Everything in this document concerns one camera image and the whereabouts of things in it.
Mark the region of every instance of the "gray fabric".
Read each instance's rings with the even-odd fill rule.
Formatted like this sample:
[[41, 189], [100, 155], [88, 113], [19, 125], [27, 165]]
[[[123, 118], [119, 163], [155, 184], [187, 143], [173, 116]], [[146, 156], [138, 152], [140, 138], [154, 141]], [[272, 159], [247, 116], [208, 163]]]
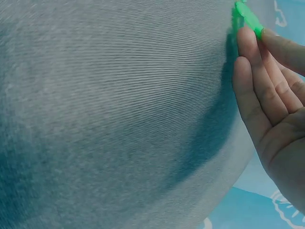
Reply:
[[0, 1], [0, 228], [203, 220], [253, 151], [231, 89], [232, 6]]

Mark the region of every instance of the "finger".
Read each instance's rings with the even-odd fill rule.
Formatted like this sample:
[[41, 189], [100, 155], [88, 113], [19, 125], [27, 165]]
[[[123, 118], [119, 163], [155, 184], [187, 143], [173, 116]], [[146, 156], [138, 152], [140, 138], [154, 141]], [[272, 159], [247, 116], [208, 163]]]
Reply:
[[272, 84], [274, 85], [276, 93], [279, 95], [290, 114], [296, 112], [303, 107], [303, 104], [289, 87], [287, 80], [285, 79], [273, 56], [267, 50], [265, 45], [259, 42], [258, 47], [261, 53], [263, 64], [267, 70]]
[[262, 41], [270, 53], [285, 67], [305, 76], [305, 47], [276, 36], [271, 30], [264, 29]]
[[303, 82], [303, 80], [297, 73], [293, 72], [289, 68], [284, 67], [279, 62], [277, 62], [277, 65], [279, 66], [279, 69], [287, 80], [291, 90], [299, 98], [303, 106], [305, 106], [305, 83]]
[[234, 63], [233, 89], [241, 117], [257, 147], [272, 126], [254, 92], [251, 65], [245, 57], [238, 57]]
[[288, 110], [269, 78], [257, 45], [254, 32], [247, 27], [237, 34], [239, 53], [246, 57], [252, 68], [253, 86], [261, 107], [272, 125], [278, 124], [287, 115]]

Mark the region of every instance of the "light blue surface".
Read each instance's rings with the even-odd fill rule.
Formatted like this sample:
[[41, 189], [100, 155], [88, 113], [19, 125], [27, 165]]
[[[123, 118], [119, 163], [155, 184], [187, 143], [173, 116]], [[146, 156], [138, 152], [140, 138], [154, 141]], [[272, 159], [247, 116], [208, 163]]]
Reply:
[[[276, 32], [305, 45], [305, 0], [275, 0]], [[198, 229], [305, 229], [255, 153], [234, 187]]]

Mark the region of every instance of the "palm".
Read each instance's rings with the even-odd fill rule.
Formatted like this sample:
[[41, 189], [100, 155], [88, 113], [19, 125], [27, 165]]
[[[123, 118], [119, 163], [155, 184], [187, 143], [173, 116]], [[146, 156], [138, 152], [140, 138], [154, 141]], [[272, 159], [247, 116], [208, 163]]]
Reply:
[[305, 58], [305, 48], [289, 42], [281, 46], [267, 35], [264, 44], [257, 42], [249, 28], [242, 28], [237, 40], [240, 57], [233, 83], [242, 119], [267, 173], [284, 196], [305, 212], [298, 201], [305, 192], [305, 84], [275, 60], [304, 74], [303, 62], [285, 52], [293, 47], [300, 54], [302, 49]]

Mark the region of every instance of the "fingernail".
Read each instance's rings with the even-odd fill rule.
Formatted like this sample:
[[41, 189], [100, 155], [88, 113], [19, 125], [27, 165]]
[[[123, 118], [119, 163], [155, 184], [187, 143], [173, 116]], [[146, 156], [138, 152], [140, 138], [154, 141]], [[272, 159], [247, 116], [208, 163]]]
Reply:
[[262, 35], [266, 36], [266, 37], [274, 37], [274, 36], [279, 37], [279, 35], [277, 33], [273, 32], [270, 29], [264, 29]]

